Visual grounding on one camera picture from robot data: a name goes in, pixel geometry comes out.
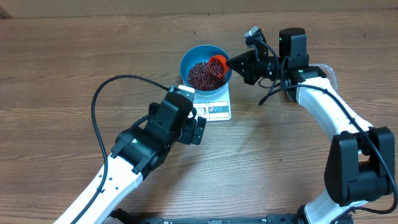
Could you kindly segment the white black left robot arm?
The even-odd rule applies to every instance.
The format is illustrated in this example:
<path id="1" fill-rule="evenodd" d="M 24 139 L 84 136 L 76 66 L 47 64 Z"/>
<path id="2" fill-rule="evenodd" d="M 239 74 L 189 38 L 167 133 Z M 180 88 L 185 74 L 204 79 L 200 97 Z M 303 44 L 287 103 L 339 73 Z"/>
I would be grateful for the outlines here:
<path id="1" fill-rule="evenodd" d="M 175 142 L 201 143 L 205 118 L 194 117 L 193 90 L 168 92 L 161 103 L 116 138 L 107 164 L 57 219 L 57 223 L 103 223 L 119 202 L 162 165 Z"/>

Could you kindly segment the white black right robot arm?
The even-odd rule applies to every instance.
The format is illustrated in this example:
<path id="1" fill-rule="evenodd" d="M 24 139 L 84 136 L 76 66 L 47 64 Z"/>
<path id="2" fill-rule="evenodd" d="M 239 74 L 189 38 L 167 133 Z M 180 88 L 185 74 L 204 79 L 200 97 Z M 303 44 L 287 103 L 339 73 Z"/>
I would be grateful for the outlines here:
<path id="1" fill-rule="evenodd" d="M 285 92 L 315 118 L 331 142 L 325 190 L 284 221 L 351 223 L 353 213 L 365 211 L 368 202 L 396 196 L 393 133 L 358 116 L 337 94 L 327 70 L 309 62 L 305 30 L 282 29 L 278 51 L 258 27 L 247 31 L 244 41 L 249 50 L 228 59 L 227 66 L 250 85 L 270 79 L 269 94 Z"/>

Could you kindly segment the red measuring scoop blue handle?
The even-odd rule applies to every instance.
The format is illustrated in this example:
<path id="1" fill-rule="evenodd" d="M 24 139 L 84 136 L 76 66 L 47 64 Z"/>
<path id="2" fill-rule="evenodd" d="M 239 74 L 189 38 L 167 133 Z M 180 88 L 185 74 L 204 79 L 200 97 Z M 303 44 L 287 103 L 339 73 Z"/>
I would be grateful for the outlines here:
<path id="1" fill-rule="evenodd" d="M 223 78 L 229 71 L 229 67 L 226 62 L 227 59 L 223 55 L 214 55 L 210 57 L 208 61 L 209 71 L 216 78 Z"/>

